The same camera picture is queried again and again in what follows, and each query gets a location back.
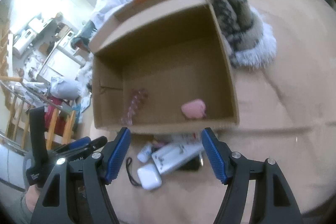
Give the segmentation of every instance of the white appliance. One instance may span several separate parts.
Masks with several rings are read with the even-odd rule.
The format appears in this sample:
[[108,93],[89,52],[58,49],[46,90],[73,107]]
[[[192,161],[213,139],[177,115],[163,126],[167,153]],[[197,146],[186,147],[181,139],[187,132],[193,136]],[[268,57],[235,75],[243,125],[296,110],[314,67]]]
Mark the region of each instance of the white appliance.
[[28,26],[36,33],[42,32],[42,30],[52,21],[53,19],[49,19],[45,22],[38,20],[34,17],[31,22],[29,22]]
[[67,35],[61,40],[59,43],[59,46],[65,49],[70,54],[74,55],[76,53],[76,50],[71,48],[70,40],[75,35],[73,31],[69,31]]
[[173,142],[152,154],[160,175],[178,169],[204,151],[201,142]]
[[13,46],[14,56],[20,59],[28,45],[34,40],[35,37],[36,32],[34,32],[32,29],[26,30]]

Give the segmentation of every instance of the cardboard box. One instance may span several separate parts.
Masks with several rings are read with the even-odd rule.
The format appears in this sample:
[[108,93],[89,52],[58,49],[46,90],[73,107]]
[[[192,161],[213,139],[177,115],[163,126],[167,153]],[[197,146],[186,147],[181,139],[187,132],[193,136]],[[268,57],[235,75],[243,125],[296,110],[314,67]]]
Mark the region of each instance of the cardboard box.
[[[132,89],[148,100],[132,133],[188,133],[238,124],[232,72],[209,0],[134,0],[118,10],[89,47],[96,128],[118,131]],[[202,99],[203,120],[187,120],[181,105]]]

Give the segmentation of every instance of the wooden chair leg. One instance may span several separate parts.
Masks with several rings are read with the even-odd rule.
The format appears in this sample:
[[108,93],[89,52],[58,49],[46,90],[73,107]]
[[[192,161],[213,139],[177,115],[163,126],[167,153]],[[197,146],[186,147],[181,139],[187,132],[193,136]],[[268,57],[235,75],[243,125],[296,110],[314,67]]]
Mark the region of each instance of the wooden chair leg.
[[57,108],[54,109],[51,120],[50,120],[50,125],[49,125],[49,130],[48,130],[48,136],[47,136],[47,150],[51,149],[51,145],[53,144],[54,140],[54,134],[55,134],[55,126],[58,118],[59,110]]
[[0,75],[0,80],[2,80],[2,81],[13,81],[13,82],[19,82],[19,83],[22,83],[23,78],[21,78],[21,77],[1,76],[1,75]]
[[22,140],[21,140],[21,149],[24,149],[25,147],[26,135],[29,129],[29,112],[28,112],[27,118],[28,120],[26,121],[25,129],[23,130],[23,135],[22,135]]
[[5,32],[5,34],[1,37],[0,42],[2,42],[3,40],[5,40],[5,38],[7,38],[8,34],[9,34],[9,30],[7,32]]
[[20,123],[20,119],[21,119],[21,115],[22,115],[22,110],[23,110],[23,105],[25,104],[24,101],[21,102],[20,107],[19,107],[19,113],[17,115],[17,121],[15,124],[15,128],[14,128],[14,132],[13,132],[13,137],[12,140],[15,141],[16,139],[16,133],[17,133],[17,128],[19,127],[19,123]]
[[63,133],[63,139],[62,144],[68,144],[71,140],[71,134],[72,134],[72,128],[74,126],[76,120],[76,111],[73,110],[71,112],[71,115],[68,116],[67,122],[65,124],[64,133]]
[[14,114],[15,114],[15,103],[16,103],[16,99],[17,99],[17,96],[15,95],[14,96],[14,99],[13,99],[13,103],[10,107],[10,111],[9,111],[9,120],[8,120],[8,123],[7,123],[7,128],[6,128],[6,137],[8,138],[8,131],[9,131],[9,127],[11,126],[12,124],[12,121],[13,121],[13,117],[14,117]]

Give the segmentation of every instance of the wooden chair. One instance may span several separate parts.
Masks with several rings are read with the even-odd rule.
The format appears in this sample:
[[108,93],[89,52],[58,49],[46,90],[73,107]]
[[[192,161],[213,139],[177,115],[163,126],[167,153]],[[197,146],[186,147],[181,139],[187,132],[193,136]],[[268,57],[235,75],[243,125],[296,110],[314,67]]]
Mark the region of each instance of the wooden chair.
[[[30,131],[30,125],[29,125],[29,112],[28,117],[26,119],[26,122],[21,121],[21,115],[24,108],[24,104],[28,103],[25,101],[25,99],[18,94],[15,94],[13,91],[11,91],[2,81],[13,81],[13,82],[23,82],[23,78],[20,77],[13,77],[13,65],[12,65],[12,49],[13,49],[13,34],[10,32],[8,25],[7,25],[7,31],[1,30],[0,33],[0,81],[1,81],[1,88],[5,95],[5,105],[7,109],[9,110],[9,120],[6,127],[5,137],[9,137],[9,130],[12,124],[14,124],[14,131],[11,135],[11,140],[16,142],[16,136],[17,136],[17,130],[18,128],[23,129],[23,136],[21,140],[21,144],[18,144],[21,149],[24,149],[25,147],[25,141],[26,141],[26,135]],[[48,100],[45,100],[43,97],[38,96],[41,100],[43,100],[45,103],[50,103]],[[16,114],[16,101],[17,99],[20,99],[20,105],[18,107],[18,114],[15,118]],[[54,133],[56,121],[58,119],[60,110],[55,108],[52,114],[50,126],[48,133],[46,134],[46,145],[47,149],[51,149],[52,143],[57,142],[59,144],[68,144],[71,142],[71,135],[72,135],[72,128],[76,120],[76,111],[73,110],[70,114],[67,116],[65,128],[63,137],[60,137]]]

